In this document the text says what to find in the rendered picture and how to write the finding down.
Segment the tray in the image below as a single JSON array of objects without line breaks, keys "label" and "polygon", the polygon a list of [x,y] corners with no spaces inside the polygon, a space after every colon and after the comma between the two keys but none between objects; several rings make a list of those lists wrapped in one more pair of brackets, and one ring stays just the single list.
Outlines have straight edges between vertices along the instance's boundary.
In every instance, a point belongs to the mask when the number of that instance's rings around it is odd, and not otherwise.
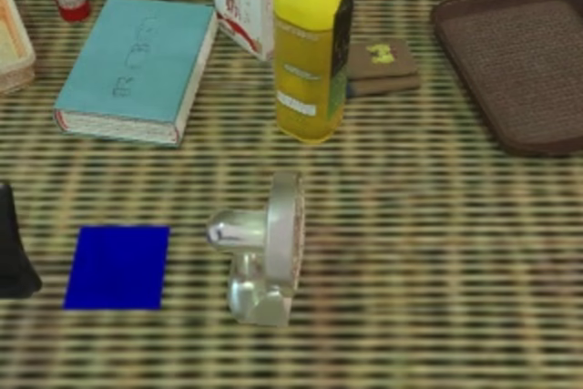
[{"label": "tray", "polygon": [[0,0],[0,94],[35,79],[35,50],[14,0]]},{"label": "tray", "polygon": [[445,0],[431,20],[504,149],[583,148],[583,0]]}]

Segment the gray object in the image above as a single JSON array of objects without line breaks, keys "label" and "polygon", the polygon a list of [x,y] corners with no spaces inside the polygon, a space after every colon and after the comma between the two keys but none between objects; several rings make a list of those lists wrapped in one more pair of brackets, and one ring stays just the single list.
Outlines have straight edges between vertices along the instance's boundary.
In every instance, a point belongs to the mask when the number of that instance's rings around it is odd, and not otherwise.
[{"label": "gray object", "polygon": [[276,174],[262,210],[216,214],[207,239],[216,250],[232,255],[227,299],[237,321],[288,325],[303,255],[301,176]]}]

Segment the yellow logo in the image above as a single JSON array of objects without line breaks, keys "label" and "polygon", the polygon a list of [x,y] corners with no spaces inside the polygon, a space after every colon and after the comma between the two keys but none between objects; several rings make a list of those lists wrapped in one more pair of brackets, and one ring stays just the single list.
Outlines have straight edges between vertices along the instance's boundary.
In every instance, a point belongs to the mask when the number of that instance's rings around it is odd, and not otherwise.
[{"label": "yellow logo", "polygon": [[373,55],[374,64],[391,64],[394,62],[394,56],[389,45],[373,45],[366,47]]}]

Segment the yellow bottle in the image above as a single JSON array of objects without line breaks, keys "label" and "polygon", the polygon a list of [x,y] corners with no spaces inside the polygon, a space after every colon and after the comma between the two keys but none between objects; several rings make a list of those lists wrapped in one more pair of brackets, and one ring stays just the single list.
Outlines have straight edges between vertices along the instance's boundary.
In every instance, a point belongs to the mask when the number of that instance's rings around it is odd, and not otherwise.
[{"label": "yellow bottle", "polygon": [[304,143],[340,126],[354,0],[273,0],[277,124]]}]

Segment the table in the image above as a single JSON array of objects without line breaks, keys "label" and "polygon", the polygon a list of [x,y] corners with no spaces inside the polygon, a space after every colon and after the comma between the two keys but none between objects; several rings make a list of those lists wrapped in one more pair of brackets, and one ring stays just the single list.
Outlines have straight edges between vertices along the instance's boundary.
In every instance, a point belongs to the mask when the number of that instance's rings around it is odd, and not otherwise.
[{"label": "table", "polygon": [[[0,303],[0,387],[583,387],[583,157],[499,150],[431,37],[439,0],[357,0],[354,40],[407,38],[424,85],[355,99],[317,148],[278,132],[269,67],[220,35],[180,150],[61,134],[92,21],[16,1],[38,78],[0,99],[0,176],[45,287]],[[242,326],[205,221],[258,208],[278,170],[306,183],[301,288],[289,328]],[[61,310],[79,227],[111,223],[172,227],[162,311]]]}]

